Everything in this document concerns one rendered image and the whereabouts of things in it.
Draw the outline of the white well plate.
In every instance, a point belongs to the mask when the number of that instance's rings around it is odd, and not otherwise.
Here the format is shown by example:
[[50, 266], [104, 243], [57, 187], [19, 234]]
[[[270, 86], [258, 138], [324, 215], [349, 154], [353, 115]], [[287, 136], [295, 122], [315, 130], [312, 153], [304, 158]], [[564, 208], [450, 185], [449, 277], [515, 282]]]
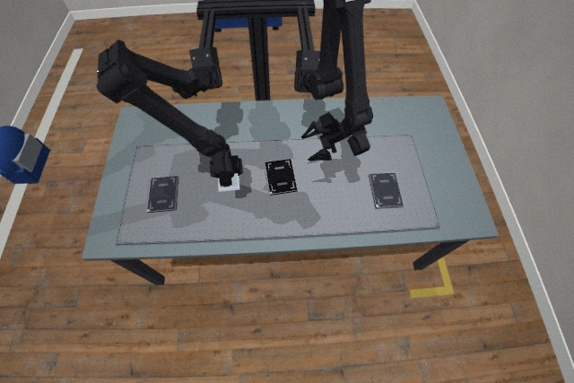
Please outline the white well plate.
[[[236, 175], [236, 174], [237, 174], [237, 175]], [[232, 181], [232, 186], [229, 186], [229, 187], [220, 187], [219, 178], [218, 178], [219, 192], [239, 190], [239, 176], [238, 176], [238, 173], [234, 173], [234, 177], [231, 178], [231, 181]], [[234, 183], [234, 182], [235, 182], [235, 183]]]

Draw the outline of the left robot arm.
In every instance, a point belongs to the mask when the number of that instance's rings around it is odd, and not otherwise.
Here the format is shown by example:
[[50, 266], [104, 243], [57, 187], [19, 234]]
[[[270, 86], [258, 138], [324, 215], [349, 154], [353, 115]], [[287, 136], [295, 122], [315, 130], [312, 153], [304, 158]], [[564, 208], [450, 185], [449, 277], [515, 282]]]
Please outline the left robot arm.
[[[347, 141], [353, 155], [356, 156], [370, 149], [365, 126], [370, 124], [373, 119], [366, 86], [363, 38], [363, 7], [371, 0], [349, 2], [345, 2], [345, 0], [323, 0], [323, 2], [318, 68], [317, 70], [298, 70], [297, 90], [311, 91], [315, 100], [322, 100], [325, 97], [332, 97], [332, 95], [335, 96], [343, 92], [343, 72], [337, 67], [342, 29], [346, 81], [345, 118], [340, 122], [341, 127], [339, 127], [337, 119], [335, 120], [327, 112], [319, 117], [316, 127], [318, 132], [326, 132], [326, 137], [331, 144], [343, 140], [344, 135], [351, 136]], [[344, 133], [341, 133], [341, 129]]]

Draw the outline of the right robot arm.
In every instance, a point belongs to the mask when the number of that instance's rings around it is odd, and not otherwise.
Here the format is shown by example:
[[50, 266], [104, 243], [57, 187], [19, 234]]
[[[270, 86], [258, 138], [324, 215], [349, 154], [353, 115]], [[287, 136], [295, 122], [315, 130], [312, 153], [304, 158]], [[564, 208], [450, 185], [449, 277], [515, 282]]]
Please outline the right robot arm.
[[102, 95], [117, 104], [124, 101], [138, 107], [188, 140], [198, 152], [211, 156], [221, 187], [232, 185], [234, 161], [224, 137], [198, 125], [146, 85], [147, 80], [168, 85], [188, 99], [220, 86], [216, 65], [180, 70], [138, 55], [118, 39], [99, 53], [97, 77], [97, 89]]

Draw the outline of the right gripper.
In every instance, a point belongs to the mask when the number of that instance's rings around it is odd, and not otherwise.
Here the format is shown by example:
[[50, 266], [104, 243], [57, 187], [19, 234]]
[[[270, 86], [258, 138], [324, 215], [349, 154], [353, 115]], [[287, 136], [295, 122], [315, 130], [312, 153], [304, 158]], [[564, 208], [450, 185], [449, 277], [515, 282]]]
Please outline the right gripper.
[[[234, 173], [238, 173], [238, 176], [240, 174], [243, 173], [243, 169], [242, 169], [242, 159], [239, 158], [238, 155], [234, 155], [233, 157], [233, 161], [234, 161]], [[215, 177], [218, 178], [218, 175], [215, 174], [214, 172], [214, 167], [213, 167], [213, 171], [212, 171], [212, 163], [210, 161], [210, 172], [211, 172], [211, 177]]]

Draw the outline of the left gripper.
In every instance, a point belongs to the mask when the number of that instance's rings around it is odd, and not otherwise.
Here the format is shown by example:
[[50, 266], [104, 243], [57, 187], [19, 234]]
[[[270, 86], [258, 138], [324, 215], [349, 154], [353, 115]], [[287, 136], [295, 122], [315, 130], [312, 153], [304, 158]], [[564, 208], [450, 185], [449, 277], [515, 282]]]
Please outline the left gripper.
[[[310, 132], [312, 129], [315, 129], [315, 131], [313, 131], [312, 133], [309, 134], [309, 132]], [[330, 148], [331, 148], [331, 149], [332, 149], [332, 153], [337, 152], [337, 150], [335, 149], [335, 144], [331, 144], [331, 143], [328, 141], [328, 139], [327, 139], [327, 137], [326, 137], [326, 132], [318, 132], [317, 127], [316, 127], [316, 122], [315, 122], [315, 121], [313, 121], [313, 122], [310, 124], [308, 130], [303, 134], [303, 136], [302, 136], [301, 138], [302, 138], [302, 139], [305, 139], [305, 138], [311, 137], [311, 136], [313, 136], [313, 135], [318, 135], [318, 134], [321, 134], [321, 133], [322, 133], [322, 135], [320, 136], [320, 140], [321, 140], [323, 149], [321, 149], [320, 151], [318, 151], [317, 153], [315, 153], [314, 155], [312, 155], [311, 157], [309, 157], [309, 158], [308, 158], [308, 161], [318, 161], [318, 160], [321, 160], [321, 161], [331, 161], [331, 160], [332, 160], [331, 154], [330, 154], [330, 152], [329, 152], [327, 149], [330, 149]], [[319, 156], [320, 156], [320, 157], [319, 157]], [[316, 157], [317, 157], [317, 158], [316, 158]]]

